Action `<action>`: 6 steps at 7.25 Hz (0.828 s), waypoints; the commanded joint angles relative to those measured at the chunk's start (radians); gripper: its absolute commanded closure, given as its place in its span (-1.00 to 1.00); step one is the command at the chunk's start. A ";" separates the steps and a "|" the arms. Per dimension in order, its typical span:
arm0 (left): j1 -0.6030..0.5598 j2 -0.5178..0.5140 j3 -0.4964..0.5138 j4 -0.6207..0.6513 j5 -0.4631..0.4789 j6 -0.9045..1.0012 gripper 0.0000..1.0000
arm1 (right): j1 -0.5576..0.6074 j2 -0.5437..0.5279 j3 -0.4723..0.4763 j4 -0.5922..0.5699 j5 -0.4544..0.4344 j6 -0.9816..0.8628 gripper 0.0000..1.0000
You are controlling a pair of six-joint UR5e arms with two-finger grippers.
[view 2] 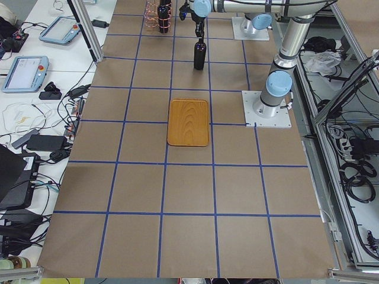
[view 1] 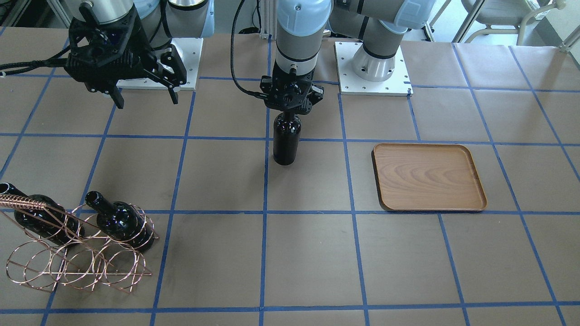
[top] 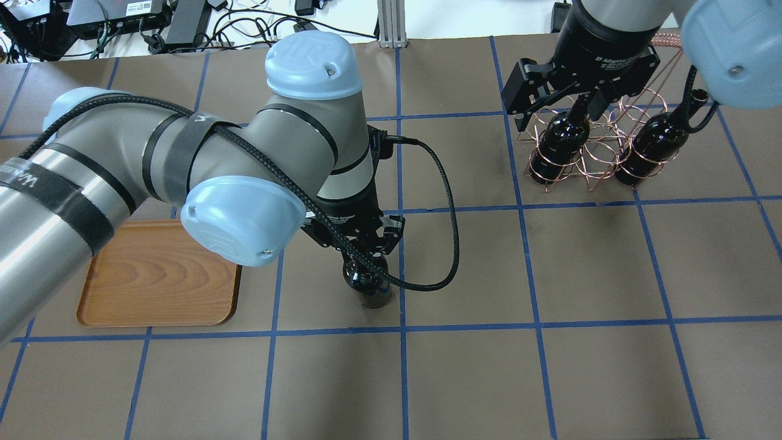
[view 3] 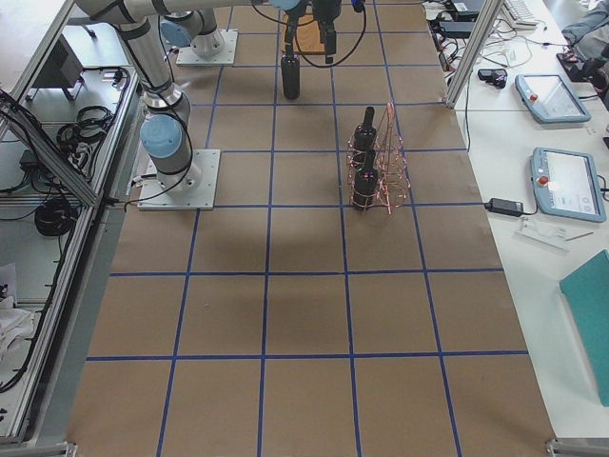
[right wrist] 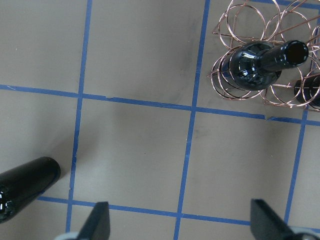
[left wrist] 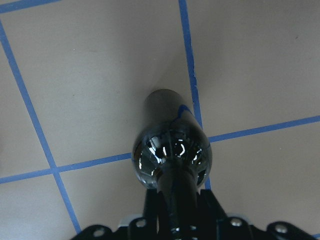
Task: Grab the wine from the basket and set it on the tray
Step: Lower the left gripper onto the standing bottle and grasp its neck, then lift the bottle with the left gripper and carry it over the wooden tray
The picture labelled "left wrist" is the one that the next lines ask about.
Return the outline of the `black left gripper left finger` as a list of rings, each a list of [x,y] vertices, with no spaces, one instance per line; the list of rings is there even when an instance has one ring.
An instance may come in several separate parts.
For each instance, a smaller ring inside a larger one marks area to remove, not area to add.
[[[147,189],[144,207],[143,207],[143,218],[146,221],[146,227],[152,233],[158,232],[158,216],[159,216],[159,206],[158,206],[158,192],[156,189]]]

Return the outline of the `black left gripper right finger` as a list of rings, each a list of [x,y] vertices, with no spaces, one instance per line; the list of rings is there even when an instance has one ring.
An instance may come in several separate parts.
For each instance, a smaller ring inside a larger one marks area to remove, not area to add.
[[[216,225],[227,218],[227,214],[210,189],[201,189],[198,195],[198,210],[202,225]]]

